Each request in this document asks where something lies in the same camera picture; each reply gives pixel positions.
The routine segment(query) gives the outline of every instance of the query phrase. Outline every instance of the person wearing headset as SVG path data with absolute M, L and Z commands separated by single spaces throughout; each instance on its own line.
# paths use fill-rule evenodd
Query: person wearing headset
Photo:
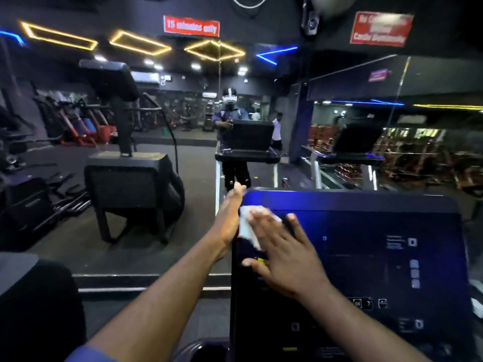
M 223 91 L 223 107 L 220 112 L 213 114 L 214 127 L 218 129 L 218 141 L 221 149 L 229 148 L 226 145 L 226 134 L 233 128 L 233 121 L 235 119 L 249 120 L 248 113 L 244 109 L 237 106 L 237 91 L 236 89 L 228 88 Z M 252 181 L 250 179 L 250 172 L 246 162 L 232 161 L 222 163 L 223 175 L 225 176 L 225 188 L 228 193 L 233 189 L 235 177 L 239 183 L 250 188 Z
M 211 267 L 225 256 L 238 231 L 244 190 L 235 183 L 207 234 L 66 361 L 170 360 Z M 288 214 L 287 220 L 294 236 L 268 209 L 252 210 L 248 222 L 268 255 L 269 266 L 256 259 L 245 259 L 242 265 L 302 304 L 354 362 L 430 362 L 332 286 L 296 216 Z

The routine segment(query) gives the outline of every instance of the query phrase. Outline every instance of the yellow neon light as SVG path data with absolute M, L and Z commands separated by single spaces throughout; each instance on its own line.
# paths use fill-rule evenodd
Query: yellow neon light
M 89 39 L 89 38 L 85 38 L 83 36 L 76 36 L 74 34 L 60 32 L 58 30 L 49 29 L 49 28 L 46 28 L 44 26 L 35 25 L 35 24 L 31 24 L 31 23 L 26 23 L 26 22 L 20 22 L 20 25 L 22 26 L 23 30 L 28 35 L 28 37 L 30 37 L 32 39 L 43 40 L 43 41 L 49 42 L 49 43 L 60 44 L 62 46 L 72 47 L 72 48 L 80 48 L 82 50 L 88 50 L 88 51 L 94 50 L 94 48 L 96 48 L 97 45 L 98 45 L 98 42 L 96 40 Z M 85 42 L 89 42 L 90 43 L 90 46 L 89 47 L 86 47 L 86 46 L 83 46 L 83 45 L 80 45 L 80 44 L 73 44 L 73 43 L 68 43 L 68 42 L 62 42 L 61 40 L 52 39 L 52 38 L 45 38 L 45 37 L 42 37 L 42 36 L 38 36 L 38 35 L 36 35 L 34 33 L 34 30 L 42 30 L 44 32 L 56 34 L 56 35 L 59 35 L 59 36 L 68 36 L 69 38 L 83 40 Z
M 199 48 L 199 47 L 202 47 L 202 46 L 206 46 L 207 44 L 210 44 L 210 43 L 213 44 L 215 47 L 218 47 L 220 49 L 221 49 L 221 47 L 229 49 L 229 50 L 235 52 L 235 54 L 229 54 L 229 55 L 222 56 L 222 57 L 219 57 L 219 58 L 214 58 L 214 57 L 211 57 L 207 54 L 202 54 L 202 53 L 199 53 L 199 52 L 193 50 L 193 49 L 196 49 L 196 48 Z M 194 54 L 195 56 L 198 56 L 201 59 L 207 59 L 207 60 L 210 60 L 210 61 L 213 61 L 213 62 L 220 62 L 220 61 L 224 61 L 224 60 L 229 60 L 231 58 L 243 57 L 246 54 L 245 51 L 242 51 L 242 50 L 239 50 L 238 48 L 230 46 L 229 44 L 226 44 L 225 42 L 214 41 L 214 40 L 210 40 L 210 39 L 205 40 L 203 42 L 198 42 L 198 43 L 192 44 L 192 45 L 186 47 L 184 50 L 188 53 L 191 53 L 191 54 Z
M 461 110 L 483 110 L 480 105 L 440 105 L 440 104 L 414 104 L 414 107 L 431 109 L 461 109 Z
M 129 37 L 131 37 L 133 39 L 137 39 L 137 40 L 140 40 L 142 42 L 145 42 L 145 43 L 148 43 L 148 44 L 152 44 L 152 45 L 154 45 L 156 47 L 160 47 L 160 49 L 158 49 L 158 50 L 156 50 L 156 51 L 153 52 L 153 51 L 143 50 L 141 48 L 136 48 L 136 47 L 130 46 L 129 44 L 118 43 L 118 40 L 122 36 L 129 36 Z M 114 34 L 112 36 L 112 38 L 109 41 L 109 43 L 111 43 L 113 46 L 116 46 L 116 47 L 124 48 L 124 49 L 130 50 L 130 51 L 139 52 L 139 53 L 142 53 L 142 54 L 149 54 L 150 56 L 158 56 L 160 54 L 169 52 L 172 49 L 170 46 L 167 46 L 166 44 L 160 43 L 157 40 L 145 38 L 143 36 L 138 36 L 138 35 L 136 35 L 134 33 L 130 33 L 130 32 L 127 32 L 125 30 L 118 30 L 116 32 L 116 34 Z

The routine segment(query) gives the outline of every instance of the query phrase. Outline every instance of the red sign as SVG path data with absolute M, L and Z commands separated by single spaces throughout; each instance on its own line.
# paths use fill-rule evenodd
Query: red sign
M 404 47 L 413 26 L 413 15 L 358 11 L 351 43 Z
M 379 71 L 372 71 L 369 76 L 369 82 L 384 81 L 387 77 L 387 68 Z
M 220 37 L 220 22 L 164 16 L 164 32 L 191 36 Z

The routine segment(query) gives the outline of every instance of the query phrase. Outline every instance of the blue led light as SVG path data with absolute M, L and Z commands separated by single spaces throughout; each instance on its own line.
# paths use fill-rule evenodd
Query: blue led light
M 25 44 L 25 42 L 23 41 L 23 39 L 18 35 L 18 34 L 15 34 L 15 33 L 10 33 L 10 32 L 6 32 L 4 30 L 0 30 L 0 35 L 4 35 L 4 36 L 11 36 L 13 39 L 15 39 L 18 44 L 20 44 L 21 46 L 23 46 Z
M 277 51 L 271 51 L 271 52 L 265 52 L 265 53 L 260 53 L 260 54 L 257 54 L 257 57 L 258 58 L 261 58 L 262 60 L 264 60 L 265 62 L 268 62 L 274 66 L 277 66 L 277 63 L 275 61 L 272 61 L 264 56 L 267 56 L 269 54 L 284 54 L 284 53 L 287 53 L 287 52 L 290 52 L 290 51 L 295 51 L 296 49 L 298 49 L 298 47 L 290 47 L 290 48 L 286 48 L 284 50 L 277 50 Z
M 372 104 L 372 105 L 396 105 L 403 106 L 403 103 L 388 103 L 381 100 L 371 99 L 372 101 L 346 101 L 346 100 L 332 100 L 332 103 L 347 103 L 347 104 Z

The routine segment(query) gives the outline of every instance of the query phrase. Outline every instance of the treadmill screen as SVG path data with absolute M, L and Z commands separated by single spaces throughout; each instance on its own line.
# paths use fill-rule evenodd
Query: treadmill screen
M 280 218 L 291 212 L 298 216 L 330 281 L 356 307 L 432 360 L 472 360 L 472 309 L 458 214 L 273 212 Z M 243 241 L 236 250 L 238 264 L 245 257 L 266 255 Z M 282 360 L 348 360 L 307 311 L 238 264 L 233 265 L 236 355 L 240 349 L 245 354 L 264 348 Z M 253 331 L 253 323 L 260 329 Z

